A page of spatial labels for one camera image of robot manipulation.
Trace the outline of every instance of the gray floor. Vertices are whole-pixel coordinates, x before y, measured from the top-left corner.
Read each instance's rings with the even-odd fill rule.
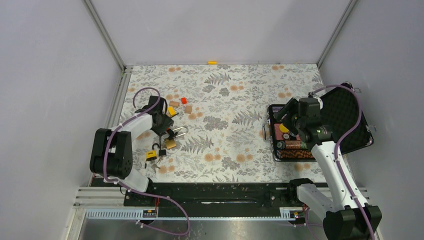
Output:
[[[311,240],[306,227],[287,227],[284,221],[191,221],[187,236],[175,237],[151,229],[140,229],[133,220],[87,219],[80,240]],[[152,226],[168,231],[184,231],[185,221],[156,221]],[[320,240],[326,240],[322,227],[311,227]]]

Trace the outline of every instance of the metal corner post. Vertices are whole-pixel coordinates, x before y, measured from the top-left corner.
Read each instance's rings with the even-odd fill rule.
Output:
[[[116,61],[116,64],[118,64],[121,71],[125,70],[125,63],[122,60],[117,48],[114,45],[114,42],[112,41],[111,36],[109,35],[108,31],[105,28],[105,25],[102,22],[102,19],[100,18],[99,14],[96,11],[96,8],[93,5],[93,2],[91,0],[82,0],[85,7],[87,8],[88,13],[92,17],[98,31],[100,32],[101,36],[103,37],[107,48],[109,48],[110,53],[112,53],[113,58]]]
[[[343,26],[345,25],[346,20],[351,15],[352,10],[354,9],[354,7],[356,6],[358,2],[359,0],[350,0],[349,4],[347,4],[347,7],[344,10],[343,15],[341,15],[341,18],[338,21],[337,26],[335,27],[333,33],[331,34],[331,37],[328,40],[327,45],[325,45],[324,51],[321,53],[321,56],[319,56],[318,62],[316,63],[316,65],[318,66],[318,69],[320,69],[321,66],[323,65],[324,60],[326,59],[330,49],[332,48],[334,42],[339,36],[339,33],[342,30]]]

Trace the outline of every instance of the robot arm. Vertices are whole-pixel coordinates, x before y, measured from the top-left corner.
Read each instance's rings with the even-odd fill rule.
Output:
[[[346,179],[343,179],[338,164],[344,173],[349,171],[345,162],[340,160],[340,148],[337,151],[338,159],[335,158],[338,138],[331,126],[322,123],[319,101],[312,97],[301,98],[299,101],[292,98],[274,114],[274,118],[280,120],[292,133],[299,134],[300,139],[306,143],[322,169],[332,196],[331,201],[311,184],[312,181],[299,179],[299,184],[295,185],[296,201],[305,203],[319,216],[329,240],[367,240],[370,233],[365,219],[345,182],[353,189],[355,198],[365,210],[374,230],[382,217],[380,209],[368,204],[350,174],[346,174]]]
[[[150,108],[158,100],[157,96],[151,96],[148,105],[135,111],[141,113]],[[145,131],[152,130],[162,136],[167,133],[174,121],[163,112],[164,98],[160,98],[159,104],[152,110],[143,114],[122,127],[113,137],[107,155],[107,175],[110,179],[123,182],[126,186],[139,192],[146,192],[149,179],[133,169],[133,141]],[[109,136],[116,127],[112,129],[100,128],[94,136],[93,149],[90,159],[90,170],[92,173],[103,176],[103,163],[105,149]]]

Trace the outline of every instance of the white wall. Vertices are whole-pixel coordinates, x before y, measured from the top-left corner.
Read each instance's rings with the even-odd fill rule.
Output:
[[[349,154],[382,211],[385,240],[422,239],[424,2],[362,0],[321,68],[326,84],[362,89],[375,144]]]
[[[1,1],[0,33],[0,239],[57,240],[120,70],[78,0]]]
[[[93,0],[123,61],[316,63],[349,0]]]

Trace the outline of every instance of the table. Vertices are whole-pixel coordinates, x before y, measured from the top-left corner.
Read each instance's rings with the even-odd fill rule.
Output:
[[[262,125],[267,106],[305,97],[323,86],[315,64],[139,65],[133,66],[120,122],[130,118],[135,92],[159,90],[161,97],[180,102],[174,128],[189,132],[175,139],[156,168],[146,152],[159,137],[149,130],[133,142],[134,168],[154,182],[288,182],[309,178],[325,182],[316,162],[275,162]],[[136,107],[148,103],[152,90],[136,97]],[[181,98],[188,103],[181,104]],[[185,113],[192,106],[192,113]]]

